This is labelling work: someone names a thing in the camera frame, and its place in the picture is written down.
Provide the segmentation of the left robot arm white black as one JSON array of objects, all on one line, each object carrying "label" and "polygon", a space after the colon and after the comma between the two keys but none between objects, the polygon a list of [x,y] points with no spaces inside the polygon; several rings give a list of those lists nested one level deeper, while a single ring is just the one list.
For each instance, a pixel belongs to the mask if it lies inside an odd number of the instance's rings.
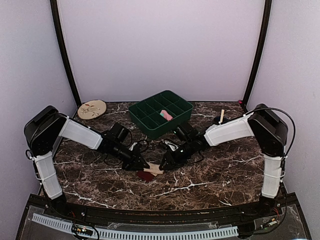
[{"label": "left robot arm white black", "polygon": [[126,171],[142,171],[150,168],[142,156],[141,145],[124,145],[130,131],[116,122],[111,129],[98,132],[60,113],[48,105],[33,117],[23,129],[28,149],[26,155],[33,162],[36,176],[44,192],[53,201],[51,210],[60,218],[67,218],[70,206],[62,199],[64,192],[58,180],[54,157],[62,141],[69,140],[101,154],[111,155],[121,161]]}]

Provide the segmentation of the black frame post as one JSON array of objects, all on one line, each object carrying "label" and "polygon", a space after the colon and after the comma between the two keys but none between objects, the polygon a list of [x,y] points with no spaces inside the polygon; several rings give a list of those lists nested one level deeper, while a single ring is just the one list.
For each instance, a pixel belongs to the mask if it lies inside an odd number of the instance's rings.
[{"label": "black frame post", "polygon": [[57,39],[62,63],[64,66],[64,70],[66,73],[67,81],[68,81],[73,99],[75,101],[75,104],[77,107],[80,107],[82,105],[82,101],[79,95],[78,88],[76,86],[76,81],[72,72],[69,56],[67,53],[67,48],[66,48],[64,34],[63,34],[63,28],[62,28],[60,14],[59,14],[58,1],[50,0],[49,2],[50,2],[51,15],[52,15],[55,34],[56,34],[56,39]]},{"label": "black frame post", "polygon": [[239,104],[243,109],[247,108],[248,102],[250,100],[251,93],[254,88],[255,80],[258,74],[261,58],[263,55],[263,50],[265,46],[265,41],[267,37],[267,32],[268,32],[268,26],[269,26],[269,20],[270,20],[270,15],[271,15],[271,9],[272,9],[272,0],[265,0],[264,1],[264,8],[263,8],[263,15],[262,15],[262,20],[261,20],[261,27],[259,31],[259,37],[258,37],[258,42],[257,42],[257,47],[252,63],[252,68],[250,71],[250,75],[248,78],[248,82],[246,85],[246,89],[244,92],[244,96],[241,101],[239,101]]}]

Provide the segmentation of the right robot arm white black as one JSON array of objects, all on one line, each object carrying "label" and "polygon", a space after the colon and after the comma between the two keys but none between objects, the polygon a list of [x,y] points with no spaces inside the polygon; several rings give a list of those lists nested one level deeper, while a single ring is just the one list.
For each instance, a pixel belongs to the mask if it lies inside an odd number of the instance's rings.
[{"label": "right robot arm white black", "polygon": [[255,205],[255,213],[266,217],[275,208],[276,197],[285,175],[286,159],[292,147],[287,145],[288,125],[276,112],[277,108],[261,103],[241,117],[221,120],[204,131],[198,131],[184,122],[174,131],[184,143],[164,154],[159,169],[177,169],[186,165],[195,153],[233,140],[255,137],[264,158],[263,185],[259,202]]}]

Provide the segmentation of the round beige floral coaster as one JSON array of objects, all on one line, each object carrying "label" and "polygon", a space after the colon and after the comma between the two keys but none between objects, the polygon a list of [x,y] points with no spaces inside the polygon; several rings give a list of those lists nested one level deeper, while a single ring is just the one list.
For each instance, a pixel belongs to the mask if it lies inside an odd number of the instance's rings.
[{"label": "round beige floral coaster", "polygon": [[77,110],[77,115],[82,120],[92,120],[103,115],[107,105],[102,100],[91,100],[83,103]]}]

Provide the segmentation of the dark blue mug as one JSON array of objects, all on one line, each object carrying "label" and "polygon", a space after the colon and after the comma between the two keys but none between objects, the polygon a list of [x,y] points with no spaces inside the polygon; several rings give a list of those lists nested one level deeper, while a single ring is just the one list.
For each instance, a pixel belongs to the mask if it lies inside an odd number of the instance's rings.
[{"label": "dark blue mug", "polygon": [[227,117],[221,118],[220,116],[216,116],[216,117],[213,119],[213,122],[214,122],[214,124],[219,125],[219,124],[226,123],[226,122],[228,122],[229,120],[230,120],[230,119],[227,118]]}]

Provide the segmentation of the right black frame post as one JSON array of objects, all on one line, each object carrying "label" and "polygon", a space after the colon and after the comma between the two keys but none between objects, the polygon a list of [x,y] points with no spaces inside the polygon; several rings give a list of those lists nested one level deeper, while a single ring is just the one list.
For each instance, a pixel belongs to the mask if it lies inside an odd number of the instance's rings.
[{"label": "right black frame post", "polygon": [[257,42],[257,47],[252,63],[252,68],[250,71],[250,75],[248,78],[248,82],[246,85],[246,89],[244,92],[244,96],[241,101],[239,101],[239,104],[243,109],[247,108],[248,102],[250,100],[251,93],[254,88],[255,80],[258,74],[261,58],[263,55],[263,50],[265,46],[265,41],[267,37],[267,32],[268,32],[268,26],[269,26],[269,20],[270,20],[270,15],[271,15],[271,9],[272,9],[272,0],[265,0],[264,1],[264,8],[263,8],[263,15],[262,15],[262,20],[261,20],[261,27],[259,31],[259,37],[258,37],[258,42]]}]

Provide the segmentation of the small circuit board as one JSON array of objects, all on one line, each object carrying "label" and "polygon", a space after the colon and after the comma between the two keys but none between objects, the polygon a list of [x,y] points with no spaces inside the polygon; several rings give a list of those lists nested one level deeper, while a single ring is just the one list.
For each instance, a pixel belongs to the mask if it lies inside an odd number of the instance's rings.
[{"label": "small circuit board", "polygon": [[80,225],[73,225],[71,227],[71,232],[74,233],[75,235],[84,235],[84,236],[91,236],[94,232],[86,228],[85,226],[80,226]]}]

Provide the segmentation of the beige striped sock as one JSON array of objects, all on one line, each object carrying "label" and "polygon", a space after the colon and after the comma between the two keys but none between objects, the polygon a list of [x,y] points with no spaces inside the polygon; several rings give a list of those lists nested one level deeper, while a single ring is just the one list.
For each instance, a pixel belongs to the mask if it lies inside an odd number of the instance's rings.
[{"label": "beige striped sock", "polygon": [[156,176],[164,173],[164,170],[160,170],[159,164],[148,163],[148,165],[149,168],[144,168],[136,173],[136,175],[146,183],[151,182]]}]

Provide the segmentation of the green compartment tray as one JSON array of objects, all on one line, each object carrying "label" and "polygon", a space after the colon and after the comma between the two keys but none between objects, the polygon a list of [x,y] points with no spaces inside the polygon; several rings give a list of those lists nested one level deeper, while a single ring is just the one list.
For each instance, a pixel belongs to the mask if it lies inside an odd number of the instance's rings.
[{"label": "green compartment tray", "polygon": [[194,106],[171,90],[164,90],[131,105],[131,121],[149,138],[157,139],[188,121]]}]

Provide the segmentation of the wooden stick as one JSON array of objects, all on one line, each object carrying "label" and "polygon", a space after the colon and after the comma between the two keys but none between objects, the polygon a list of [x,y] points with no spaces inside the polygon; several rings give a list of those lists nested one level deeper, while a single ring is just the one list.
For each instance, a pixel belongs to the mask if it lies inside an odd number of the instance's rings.
[{"label": "wooden stick", "polygon": [[219,123],[221,124],[223,122],[223,119],[224,119],[224,113],[225,113],[225,110],[222,109],[221,110],[221,113],[220,113],[220,119],[219,119]]}]

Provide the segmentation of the left black frame post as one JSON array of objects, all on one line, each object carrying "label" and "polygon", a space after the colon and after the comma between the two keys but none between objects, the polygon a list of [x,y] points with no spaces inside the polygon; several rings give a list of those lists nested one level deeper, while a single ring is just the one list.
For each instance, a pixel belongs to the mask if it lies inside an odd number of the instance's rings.
[{"label": "left black frame post", "polygon": [[80,107],[82,105],[82,101],[79,95],[78,88],[76,86],[76,81],[72,72],[69,56],[67,53],[67,48],[66,48],[64,34],[63,34],[63,28],[62,28],[60,14],[59,14],[58,1],[50,0],[49,2],[50,2],[51,15],[52,15],[55,34],[56,34],[56,39],[57,39],[62,63],[64,66],[64,70],[66,73],[67,81],[68,81],[73,99],[75,101],[75,104],[77,107]]}]

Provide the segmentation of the pink patterned sock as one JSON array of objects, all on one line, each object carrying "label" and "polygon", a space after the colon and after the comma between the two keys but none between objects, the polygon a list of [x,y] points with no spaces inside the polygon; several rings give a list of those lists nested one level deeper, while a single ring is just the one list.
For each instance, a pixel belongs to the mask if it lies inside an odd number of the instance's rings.
[{"label": "pink patterned sock", "polygon": [[173,119],[173,117],[164,109],[161,110],[160,115],[167,121],[171,121]]}]

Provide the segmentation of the black front rail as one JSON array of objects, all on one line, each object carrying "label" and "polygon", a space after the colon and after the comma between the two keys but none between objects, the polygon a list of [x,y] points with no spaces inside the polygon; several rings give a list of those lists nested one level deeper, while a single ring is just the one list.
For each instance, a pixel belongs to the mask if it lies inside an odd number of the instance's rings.
[{"label": "black front rail", "polygon": [[63,213],[70,214],[78,220],[93,224],[107,223],[126,224],[189,224],[205,221],[222,221],[223,223],[247,222],[259,218],[254,212],[255,204],[245,204],[232,207],[218,207],[199,210],[173,211],[142,211],[122,210],[105,207],[85,206],[67,202],[58,207]]}]

